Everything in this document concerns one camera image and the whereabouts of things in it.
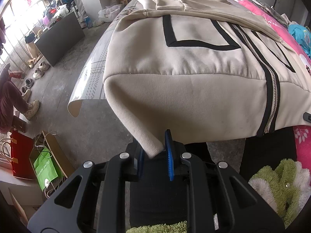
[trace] green shopping bag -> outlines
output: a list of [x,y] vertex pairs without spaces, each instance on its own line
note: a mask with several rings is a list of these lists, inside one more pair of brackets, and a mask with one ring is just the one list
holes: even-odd
[[46,179],[50,183],[58,176],[62,176],[62,170],[55,162],[47,147],[44,147],[44,149],[40,152],[39,157],[34,162],[34,168],[42,191],[45,188]]

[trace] jacket sleeve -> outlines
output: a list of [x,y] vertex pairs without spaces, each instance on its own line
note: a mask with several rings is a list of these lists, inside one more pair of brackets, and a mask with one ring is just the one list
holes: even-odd
[[9,79],[10,64],[4,66],[0,74],[0,92],[2,91],[3,84]]

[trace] white sneaker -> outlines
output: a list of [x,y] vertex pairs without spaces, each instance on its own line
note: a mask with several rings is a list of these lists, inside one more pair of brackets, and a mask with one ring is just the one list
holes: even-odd
[[35,100],[32,103],[27,103],[28,104],[28,110],[26,113],[24,113],[24,116],[26,117],[27,120],[30,120],[37,112],[40,107],[40,101]]
[[25,100],[25,101],[28,101],[29,97],[31,95],[31,90],[30,89],[27,89],[25,94],[23,94],[21,97]]
[[41,71],[46,71],[50,68],[50,65],[47,62],[43,61],[39,64],[39,68]]
[[40,68],[36,68],[34,70],[34,74],[33,77],[35,78],[35,80],[41,78],[44,75],[44,72],[40,70]]

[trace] red shopping bag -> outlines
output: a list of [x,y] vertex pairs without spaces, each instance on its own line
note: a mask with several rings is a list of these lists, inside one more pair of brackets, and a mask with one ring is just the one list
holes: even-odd
[[33,148],[33,140],[15,130],[12,131],[10,138],[5,139],[10,140],[10,142],[4,142],[3,145],[5,143],[10,144],[11,157],[6,156],[3,149],[2,154],[12,165],[13,176],[34,180],[36,175],[29,161],[29,155]]

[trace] pink cloth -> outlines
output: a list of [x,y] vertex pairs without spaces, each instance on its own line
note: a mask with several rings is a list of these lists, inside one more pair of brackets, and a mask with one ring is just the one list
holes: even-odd
[[[292,35],[289,34],[286,28],[284,28],[279,22],[273,17],[262,11],[256,5],[248,0],[234,0],[237,3],[243,5],[256,15],[262,16],[268,24],[279,34],[279,36],[289,44],[295,52],[299,55],[301,60],[306,66],[306,69],[310,73],[311,70],[311,59],[303,51],[300,45],[296,42]],[[297,161],[302,163],[303,168],[311,170],[311,127],[306,125],[299,125],[293,127],[296,142]]]

